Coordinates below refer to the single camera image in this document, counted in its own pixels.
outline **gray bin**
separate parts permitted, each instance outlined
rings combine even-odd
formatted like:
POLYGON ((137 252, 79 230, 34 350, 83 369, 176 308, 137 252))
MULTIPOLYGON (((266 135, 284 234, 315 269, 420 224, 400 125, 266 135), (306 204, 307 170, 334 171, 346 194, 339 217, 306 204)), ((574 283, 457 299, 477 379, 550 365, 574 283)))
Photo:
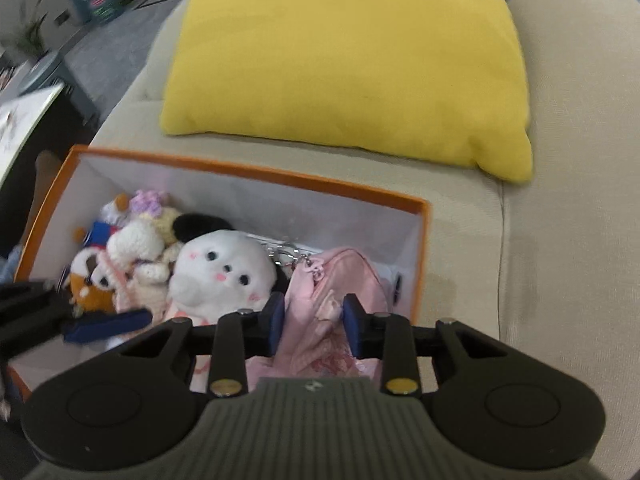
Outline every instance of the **gray bin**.
POLYGON ((97 124, 100 112, 89 99, 84 89, 76 81, 69 71, 64 58, 58 51, 50 52, 43 57, 31 72, 24 78, 20 85, 20 95, 25 95, 35 90, 63 83, 63 92, 69 97, 71 104, 84 118, 84 124, 97 124))

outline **purple crochet flower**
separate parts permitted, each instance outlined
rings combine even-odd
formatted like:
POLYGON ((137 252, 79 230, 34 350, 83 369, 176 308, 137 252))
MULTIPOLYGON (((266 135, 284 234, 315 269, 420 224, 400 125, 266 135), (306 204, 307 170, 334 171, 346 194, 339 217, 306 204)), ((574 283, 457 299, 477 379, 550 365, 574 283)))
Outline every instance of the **purple crochet flower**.
POLYGON ((159 191, 144 191, 139 189, 129 202, 129 208, 134 214, 147 213, 152 218, 162 214, 164 194, 159 191))

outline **yellow pillow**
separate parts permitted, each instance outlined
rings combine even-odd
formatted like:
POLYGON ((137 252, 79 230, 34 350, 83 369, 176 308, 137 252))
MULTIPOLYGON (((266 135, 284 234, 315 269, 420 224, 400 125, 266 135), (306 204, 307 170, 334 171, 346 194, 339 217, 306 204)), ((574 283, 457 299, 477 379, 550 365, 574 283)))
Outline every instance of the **yellow pillow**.
POLYGON ((161 126, 531 176, 504 0, 191 0, 161 126))

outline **pink bag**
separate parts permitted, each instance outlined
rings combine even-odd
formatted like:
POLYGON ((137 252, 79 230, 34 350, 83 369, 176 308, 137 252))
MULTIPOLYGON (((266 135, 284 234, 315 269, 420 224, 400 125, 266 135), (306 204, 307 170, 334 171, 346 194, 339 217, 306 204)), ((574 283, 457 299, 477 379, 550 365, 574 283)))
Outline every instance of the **pink bag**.
POLYGON ((285 295, 285 321, 273 358, 246 362, 249 390, 261 377, 348 377, 379 375, 378 359, 358 360, 347 342, 342 300, 356 294, 366 312, 387 312, 376 270, 357 250, 333 249, 296 266, 285 295))

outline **power outlet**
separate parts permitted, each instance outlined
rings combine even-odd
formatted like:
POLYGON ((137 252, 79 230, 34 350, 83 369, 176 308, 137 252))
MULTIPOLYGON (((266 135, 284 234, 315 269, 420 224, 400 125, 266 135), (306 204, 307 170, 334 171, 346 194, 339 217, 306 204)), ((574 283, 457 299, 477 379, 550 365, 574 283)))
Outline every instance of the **power outlet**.
POLYGON ((56 23, 56 25, 59 27, 60 25, 62 25, 63 23, 66 22, 66 20, 68 20, 69 18, 71 18, 71 14, 69 14, 68 10, 65 10, 64 12, 62 12, 55 20, 54 22, 56 23))

